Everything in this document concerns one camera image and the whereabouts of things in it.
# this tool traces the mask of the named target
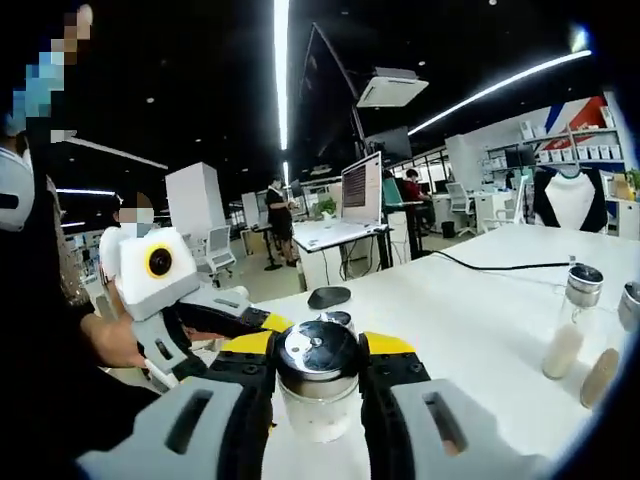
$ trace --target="robotic arm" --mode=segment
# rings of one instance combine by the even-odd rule
[[[152,230],[120,242],[116,288],[129,314],[147,366],[168,387],[202,376],[206,365],[189,350],[182,325],[235,338],[282,332],[284,318],[251,307],[235,291],[200,282],[189,248],[175,228]]]
[[[134,332],[150,364],[180,384],[138,415],[131,437],[79,464],[101,479],[260,479],[277,341],[286,343],[293,330],[299,339],[303,325],[321,321],[288,328],[291,322],[251,308],[241,295],[200,284],[174,229],[127,240],[122,252],[116,286]],[[189,352],[180,323],[237,338],[207,369]],[[453,384],[431,380],[406,342],[372,332],[350,342],[374,480],[531,479],[545,466],[542,457],[512,450],[493,416]]]

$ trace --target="computer monitor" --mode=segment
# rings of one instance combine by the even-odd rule
[[[382,156],[369,155],[342,171],[342,219],[382,223]]]
[[[300,180],[294,180],[293,182],[291,182],[290,188],[291,188],[292,198],[304,197],[304,192],[302,191],[302,185],[300,185]]]
[[[436,193],[447,193],[447,183],[449,180],[436,180]]]
[[[396,128],[386,132],[371,135],[366,139],[371,150],[379,150],[385,165],[410,160],[413,157],[409,142],[409,129]]]

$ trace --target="white cabinet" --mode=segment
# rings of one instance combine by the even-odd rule
[[[482,230],[482,222],[486,218],[496,218],[496,211],[507,210],[507,202],[513,200],[513,193],[500,192],[500,193],[477,193],[474,195],[476,203],[476,218],[478,221],[478,231]]]
[[[640,240],[640,203],[617,200],[618,236]]]

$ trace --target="glass bottle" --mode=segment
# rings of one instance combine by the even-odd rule
[[[278,336],[275,355],[278,385],[296,434],[320,443],[341,437],[358,417],[355,335],[332,321],[302,322]]]
[[[604,277],[599,270],[578,264],[569,270],[558,328],[544,360],[542,372],[553,380],[564,377],[578,358],[600,299]]]
[[[616,375],[620,354],[640,323],[640,283],[629,282],[622,290],[618,305],[618,318],[607,340],[607,348],[602,352],[580,389],[580,403],[591,408],[603,396],[611,380]]]

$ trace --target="desk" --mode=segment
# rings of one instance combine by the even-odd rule
[[[385,233],[362,231],[357,235],[342,239],[337,238],[331,246],[318,248],[313,239],[318,237],[318,230],[331,224],[331,222],[301,222],[295,223],[293,226],[293,239],[300,246],[300,263],[308,291],[344,282],[341,267],[346,258],[341,252],[341,247],[351,252],[354,242],[365,243],[363,251],[366,251],[367,254],[371,252],[369,258],[370,265],[372,265],[371,272],[376,271],[378,263],[383,269],[389,267],[387,246],[384,240]],[[376,241],[376,239],[378,240],[377,249],[369,243]]]
[[[603,315],[614,315],[625,282],[640,279],[640,242],[558,228],[507,225],[447,253],[484,266],[576,255],[604,274]],[[591,416],[578,400],[581,377],[554,382],[540,370],[563,298],[554,285],[566,277],[566,268],[482,273],[432,255],[348,282],[351,300],[333,310],[351,313],[359,332],[409,341],[432,378],[450,379],[495,415],[498,432],[513,448],[553,459]],[[307,298],[300,294],[258,307],[296,322],[311,320],[317,312]],[[279,426],[267,443],[263,478],[369,478],[357,416],[344,437],[308,444],[293,436],[278,389],[273,403]]]

